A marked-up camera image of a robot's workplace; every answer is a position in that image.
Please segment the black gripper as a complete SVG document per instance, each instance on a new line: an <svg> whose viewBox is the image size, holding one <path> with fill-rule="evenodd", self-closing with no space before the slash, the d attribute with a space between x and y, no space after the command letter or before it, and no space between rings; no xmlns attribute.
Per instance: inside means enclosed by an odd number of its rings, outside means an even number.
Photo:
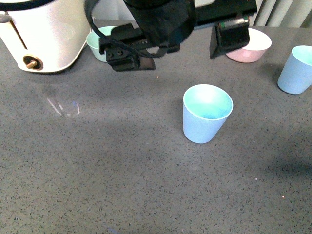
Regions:
<svg viewBox="0 0 312 234"><path fill-rule="evenodd" d="M182 43L195 27L218 23L212 28L210 59L248 45L249 17L244 16L257 12L254 0L216 0L201 7L196 7L193 0L126 0L124 3L138 28L130 24L118 26L111 32L114 39L127 44L146 39L153 46L174 46ZM156 68L152 58L106 43L104 38L99 38L98 43L99 52L116 72Z"/></svg>

